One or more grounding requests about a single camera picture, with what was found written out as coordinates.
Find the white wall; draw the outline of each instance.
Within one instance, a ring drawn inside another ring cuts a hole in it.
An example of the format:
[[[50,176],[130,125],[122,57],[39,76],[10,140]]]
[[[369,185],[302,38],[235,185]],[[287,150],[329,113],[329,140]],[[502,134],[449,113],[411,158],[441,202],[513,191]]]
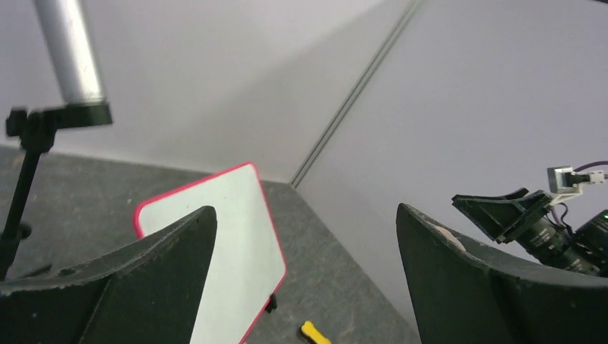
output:
[[[452,196],[547,189],[547,167],[605,160],[607,32],[591,1],[428,0],[313,164],[299,192],[410,323],[397,204],[487,243]],[[606,186],[585,192],[573,225],[608,206]]]
[[[56,150],[288,181],[407,0],[83,0],[115,125]],[[0,4],[0,108],[59,105],[31,1]]]

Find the black mount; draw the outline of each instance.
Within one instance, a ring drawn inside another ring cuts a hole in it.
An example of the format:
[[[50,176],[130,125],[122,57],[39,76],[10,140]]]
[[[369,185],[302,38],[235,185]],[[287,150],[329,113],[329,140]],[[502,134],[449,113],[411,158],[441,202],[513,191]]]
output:
[[[270,314],[273,310],[276,310],[277,307],[277,295],[272,293],[268,299],[268,304],[266,305],[266,308],[264,308],[264,310],[266,311],[266,313]]]
[[[6,278],[15,260],[21,240],[32,233],[32,228],[21,223],[29,190],[34,180],[38,160],[48,153],[59,129],[85,128],[96,125],[112,124],[110,106],[106,102],[86,105],[67,105],[64,107],[35,110],[28,114],[27,109],[14,107],[6,119],[6,135],[19,137],[25,157],[19,172],[19,179],[6,217],[4,231],[0,236],[0,281]],[[51,265],[27,274],[28,277],[48,271]]]

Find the cable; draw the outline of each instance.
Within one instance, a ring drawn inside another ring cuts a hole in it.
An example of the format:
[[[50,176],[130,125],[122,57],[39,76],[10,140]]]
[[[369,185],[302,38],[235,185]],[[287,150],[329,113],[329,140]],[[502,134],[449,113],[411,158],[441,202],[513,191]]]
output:
[[[606,161],[606,160],[603,160],[603,161],[594,161],[593,163],[588,163],[588,164],[583,165],[581,167],[575,168],[574,172],[580,172],[580,171],[583,171],[583,170],[586,170],[588,168],[595,167],[595,166],[608,166],[608,161]]]
[[[567,224],[566,222],[564,222],[564,217],[566,217],[566,215],[568,214],[568,206],[565,203],[559,203],[562,206],[564,206],[564,208],[566,209],[564,211],[564,213],[561,215],[561,217],[559,218],[561,225],[566,227],[566,230],[568,231],[568,234],[570,234],[570,237],[574,236],[574,232],[572,231],[572,226],[570,226],[569,224]]]

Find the tripod leg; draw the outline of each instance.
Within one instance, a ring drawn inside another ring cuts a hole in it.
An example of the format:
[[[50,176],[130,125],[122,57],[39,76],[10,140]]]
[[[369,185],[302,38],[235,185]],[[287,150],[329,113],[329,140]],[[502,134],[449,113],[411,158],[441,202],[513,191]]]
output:
[[[9,215],[6,218],[4,231],[0,236],[0,281],[4,280],[6,273],[13,264],[19,242],[29,236],[29,230],[26,230],[27,227],[21,226],[20,222],[39,159],[40,153],[26,151]]]

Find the red border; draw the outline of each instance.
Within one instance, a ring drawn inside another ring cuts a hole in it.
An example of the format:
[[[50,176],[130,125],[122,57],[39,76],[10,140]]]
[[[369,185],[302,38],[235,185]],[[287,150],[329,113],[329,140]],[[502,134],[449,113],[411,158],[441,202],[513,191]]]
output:
[[[214,178],[223,176],[226,173],[232,172],[238,168],[241,167],[245,167],[247,165],[251,165],[253,167],[253,171],[255,171],[255,175],[257,177],[257,182],[260,185],[260,190],[262,192],[262,196],[264,197],[264,202],[266,203],[266,209],[268,210],[268,215],[270,216],[270,223],[272,224],[272,230],[275,232],[275,237],[277,238],[277,243],[279,245],[279,251],[281,252],[281,257],[283,258],[283,265],[285,266],[285,273],[283,275],[283,277],[281,277],[279,283],[277,284],[277,287],[275,288],[275,290],[273,291],[273,293],[276,293],[277,290],[279,289],[279,287],[283,284],[283,282],[285,281],[285,278],[287,277],[287,261],[285,260],[285,253],[283,252],[283,248],[281,247],[281,241],[279,241],[279,236],[277,235],[277,227],[275,226],[275,220],[272,218],[272,214],[270,213],[270,207],[268,206],[268,200],[266,199],[266,193],[264,193],[264,188],[262,187],[262,179],[260,178],[260,172],[257,170],[257,167],[255,167],[255,164],[251,161],[248,161],[246,163],[242,163],[240,165],[237,165],[233,168],[229,168],[225,171],[216,173],[216,174],[212,174],[210,176],[207,176],[201,180],[186,184],[184,186],[181,186],[179,188],[176,188],[174,190],[171,191],[167,191],[166,193],[161,193],[160,195],[154,196],[150,199],[146,199],[145,201],[141,202],[136,208],[135,211],[133,212],[133,228],[135,229],[135,233],[138,237],[138,239],[141,239],[144,237],[143,235],[143,231],[141,229],[141,225],[139,224],[139,214],[141,213],[142,209],[144,206],[147,206],[150,203],[156,202],[160,199],[164,199],[167,196],[171,196],[173,194],[177,194],[180,191],[186,190],[188,188],[191,188],[192,186],[196,186],[199,185],[200,183],[204,183],[206,181],[210,181]],[[266,306],[268,305],[268,302],[270,301],[270,299],[264,304],[264,307],[262,307],[262,309],[260,310],[260,312],[257,314],[257,316],[255,317],[255,319],[253,320],[252,324],[249,326],[249,328],[247,329],[247,331],[245,332],[245,334],[243,335],[243,338],[241,338],[241,340],[239,341],[239,344],[243,344],[243,342],[245,341],[245,339],[247,339],[247,336],[251,333],[251,330],[253,330],[253,326],[255,325],[255,323],[257,323],[257,321],[260,319],[260,317],[262,316],[262,313],[264,312],[264,309],[266,308]]]

